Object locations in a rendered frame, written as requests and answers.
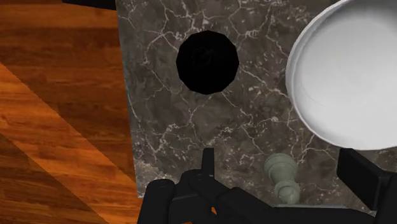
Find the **white bowl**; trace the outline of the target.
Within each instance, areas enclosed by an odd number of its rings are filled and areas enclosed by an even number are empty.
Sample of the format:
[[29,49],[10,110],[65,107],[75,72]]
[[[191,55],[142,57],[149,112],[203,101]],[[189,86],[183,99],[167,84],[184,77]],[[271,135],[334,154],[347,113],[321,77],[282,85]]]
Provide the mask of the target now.
[[305,126],[342,148],[397,146],[397,0],[339,0],[297,37],[286,66]]

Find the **black round object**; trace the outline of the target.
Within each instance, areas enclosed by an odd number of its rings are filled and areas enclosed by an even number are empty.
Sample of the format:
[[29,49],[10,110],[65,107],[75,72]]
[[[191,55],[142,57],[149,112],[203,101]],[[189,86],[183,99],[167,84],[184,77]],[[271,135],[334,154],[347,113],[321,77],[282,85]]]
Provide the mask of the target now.
[[191,34],[176,58],[179,79],[191,91],[210,95],[222,92],[236,77],[239,58],[235,45],[222,33]]

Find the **pale green chess pawn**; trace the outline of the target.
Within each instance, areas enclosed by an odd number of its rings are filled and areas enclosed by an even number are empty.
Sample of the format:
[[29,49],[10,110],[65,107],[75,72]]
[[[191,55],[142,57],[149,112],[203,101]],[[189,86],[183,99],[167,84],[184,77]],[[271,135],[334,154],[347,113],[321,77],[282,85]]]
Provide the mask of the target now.
[[264,163],[264,171],[274,184],[275,196],[281,204],[293,205],[300,200],[300,185],[295,181],[297,163],[285,153],[274,153]]

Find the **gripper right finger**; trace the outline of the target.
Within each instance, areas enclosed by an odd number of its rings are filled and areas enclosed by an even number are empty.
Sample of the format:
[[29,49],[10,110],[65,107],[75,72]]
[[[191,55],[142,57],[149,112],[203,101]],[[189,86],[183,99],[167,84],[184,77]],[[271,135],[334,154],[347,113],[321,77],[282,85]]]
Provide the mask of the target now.
[[342,148],[337,176],[367,208],[377,212],[374,224],[397,224],[397,172],[381,169],[354,149]]

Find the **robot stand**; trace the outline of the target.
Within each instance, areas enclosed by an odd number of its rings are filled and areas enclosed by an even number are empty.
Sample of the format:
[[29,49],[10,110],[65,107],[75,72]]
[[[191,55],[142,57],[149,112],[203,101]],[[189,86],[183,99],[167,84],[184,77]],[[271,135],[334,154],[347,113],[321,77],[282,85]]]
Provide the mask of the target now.
[[116,10],[115,0],[61,0],[63,3],[76,4],[106,10]]

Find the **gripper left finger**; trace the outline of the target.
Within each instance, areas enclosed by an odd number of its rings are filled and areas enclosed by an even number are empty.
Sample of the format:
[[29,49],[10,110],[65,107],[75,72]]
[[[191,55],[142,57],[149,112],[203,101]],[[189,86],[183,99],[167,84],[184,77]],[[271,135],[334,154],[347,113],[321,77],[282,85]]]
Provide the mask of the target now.
[[214,178],[214,149],[205,148],[200,169],[179,183],[157,179],[146,188],[137,224],[275,224],[272,207],[239,187]]

